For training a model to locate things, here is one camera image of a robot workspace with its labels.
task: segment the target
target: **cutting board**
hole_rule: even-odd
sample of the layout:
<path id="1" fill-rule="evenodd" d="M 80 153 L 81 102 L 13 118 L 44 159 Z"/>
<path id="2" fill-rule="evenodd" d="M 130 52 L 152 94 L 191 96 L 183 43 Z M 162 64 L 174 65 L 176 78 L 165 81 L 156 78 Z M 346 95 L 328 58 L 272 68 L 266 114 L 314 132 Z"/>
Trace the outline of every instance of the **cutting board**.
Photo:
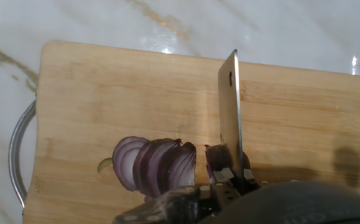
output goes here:
<path id="1" fill-rule="evenodd" d="M 112 166 L 97 172 L 126 136 L 194 143 L 196 182 L 208 183 L 203 145 L 219 143 L 222 63 L 47 43 L 24 223 L 111 223 L 143 203 Z M 262 185 L 322 180 L 360 190 L 360 76 L 254 63 L 239 72 L 243 149 Z"/>

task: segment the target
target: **hole in blade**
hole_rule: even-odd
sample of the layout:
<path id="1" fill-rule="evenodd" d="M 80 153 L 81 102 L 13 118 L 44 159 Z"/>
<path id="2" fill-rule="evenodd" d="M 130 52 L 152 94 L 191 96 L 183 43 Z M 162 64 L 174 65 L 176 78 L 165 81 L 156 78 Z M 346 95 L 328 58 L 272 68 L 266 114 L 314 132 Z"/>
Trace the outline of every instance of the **hole in blade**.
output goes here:
<path id="1" fill-rule="evenodd" d="M 232 72 L 229 72 L 229 86 L 232 86 Z"/>

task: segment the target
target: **red onion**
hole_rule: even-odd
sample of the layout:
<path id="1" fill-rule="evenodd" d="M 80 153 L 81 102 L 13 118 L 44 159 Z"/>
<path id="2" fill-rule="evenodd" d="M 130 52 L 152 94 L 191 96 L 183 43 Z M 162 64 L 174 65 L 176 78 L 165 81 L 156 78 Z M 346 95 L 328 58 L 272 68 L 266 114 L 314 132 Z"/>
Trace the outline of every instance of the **red onion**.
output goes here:
<path id="1" fill-rule="evenodd" d="M 112 155 L 113 169 L 123 187 L 135 191 L 136 185 L 132 176 L 132 165 L 141 147 L 148 140 L 139 137 L 122 139 L 115 147 Z"/>
<path id="2" fill-rule="evenodd" d="M 224 168 L 233 168 L 233 162 L 231 155 L 226 146 L 215 145 L 215 146 L 206 146 L 206 160 L 207 160 L 207 173 L 210 179 L 210 182 L 213 180 L 213 172 L 221 171 Z M 250 170 L 249 158 L 243 153 L 243 169 Z"/>
<path id="3" fill-rule="evenodd" d="M 114 171 L 120 183 L 152 200 L 169 190 L 195 183 L 196 149 L 181 139 L 148 141 L 122 139 L 113 152 Z"/>
<path id="4" fill-rule="evenodd" d="M 160 193 L 180 187 L 180 182 L 184 185 L 194 185 L 195 162 L 196 148 L 192 143 L 186 142 L 181 147 L 169 149 L 162 156 L 158 167 L 157 183 Z"/>
<path id="5" fill-rule="evenodd" d="M 153 145 L 155 141 L 150 141 L 144 144 L 144 146 L 139 151 L 135 161 L 134 165 L 132 167 L 132 175 L 134 178 L 134 183 L 136 185 L 137 190 L 139 190 L 142 194 L 145 194 L 145 187 L 141 180 L 141 162 L 143 161 L 145 153 L 148 151 L 148 149 Z"/>
<path id="6" fill-rule="evenodd" d="M 151 197 L 160 196 L 159 187 L 157 186 L 157 169 L 159 162 L 165 152 L 173 147 L 180 146 L 181 140 L 161 139 L 153 143 L 141 162 L 141 180 L 148 183 L 146 195 Z"/>

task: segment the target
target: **marble countertop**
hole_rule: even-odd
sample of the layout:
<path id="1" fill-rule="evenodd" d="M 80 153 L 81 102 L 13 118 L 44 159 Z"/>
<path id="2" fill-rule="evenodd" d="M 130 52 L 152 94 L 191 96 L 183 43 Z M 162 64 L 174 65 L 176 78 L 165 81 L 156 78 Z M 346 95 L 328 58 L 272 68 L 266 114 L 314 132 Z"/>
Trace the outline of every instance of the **marble countertop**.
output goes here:
<path id="1" fill-rule="evenodd" d="M 67 40 L 360 75 L 360 0 L 0 0 L 0 223 L 21 223 L 7 151 L 35 99 L 42 46 Z M 34 119 L 21 149 L 30 184 Z"/>

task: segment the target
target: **stainless steel blade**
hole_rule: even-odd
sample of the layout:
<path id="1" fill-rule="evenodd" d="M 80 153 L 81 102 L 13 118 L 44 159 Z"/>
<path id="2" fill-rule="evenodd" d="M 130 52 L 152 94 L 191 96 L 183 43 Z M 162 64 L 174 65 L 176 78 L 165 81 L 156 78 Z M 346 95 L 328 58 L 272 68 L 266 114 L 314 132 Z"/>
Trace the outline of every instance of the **stainless steel blade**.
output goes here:
<path id="1" fill-rule="evenodd" d="M 221 144 L 229 150 L 233 160 L 231 170 L 239 180 L 238 190 L 242 190 L 244 182 L 241 100 L 239 96 L 238 53 L 236 50 L 232 52 L 218 71 L 218 101 Z"/>

